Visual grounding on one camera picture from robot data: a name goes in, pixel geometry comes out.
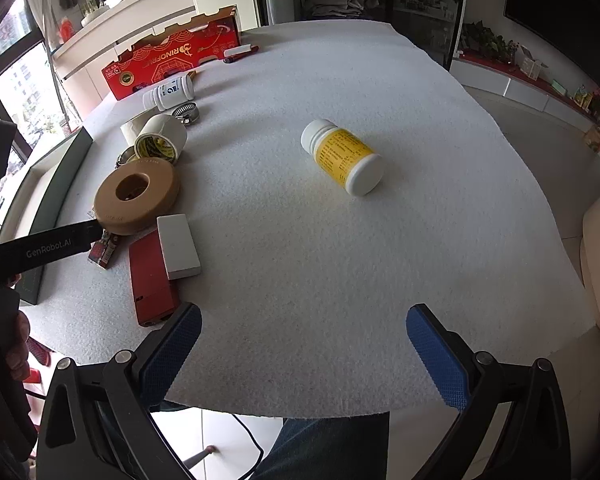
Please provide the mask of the person left hand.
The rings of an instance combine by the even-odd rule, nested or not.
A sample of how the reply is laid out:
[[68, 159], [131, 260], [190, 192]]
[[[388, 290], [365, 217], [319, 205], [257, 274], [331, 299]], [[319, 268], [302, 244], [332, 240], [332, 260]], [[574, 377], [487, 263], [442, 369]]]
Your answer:
[[[18, 273], [9, 278], [6, 285], [0, 285], [13, 288], [20, 281], [21, 274]], [[16, 382], [24, 382], [30, 375], [29, 349], [27, 341], [30, 336], [30, 322], [23, 312], [18, 310], [14, 321], [14, 344], [5, 351], [5, 361], [9, 367], [12, 379]]]

